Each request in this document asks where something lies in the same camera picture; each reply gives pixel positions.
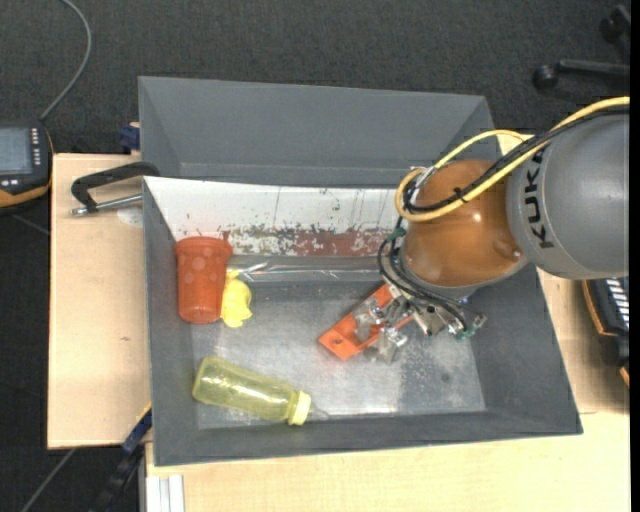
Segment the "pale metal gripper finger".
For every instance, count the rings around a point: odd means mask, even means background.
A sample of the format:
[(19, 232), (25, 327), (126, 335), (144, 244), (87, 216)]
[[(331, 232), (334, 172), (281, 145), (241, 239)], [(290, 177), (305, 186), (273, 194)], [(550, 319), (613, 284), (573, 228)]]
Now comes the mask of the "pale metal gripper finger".
[(365, 302), (353, 311), (353, 316), (356, 323), (354, 332), (357, 341), (369, 342), (378, 338), (387, 320), (388, 307)]
[(391, 365), (406, 343), (407, 336), (398, 328), (384, 327), (379, 332), (377, 341), (367, 347), (363, 354), (370, 361), (382, 361)]

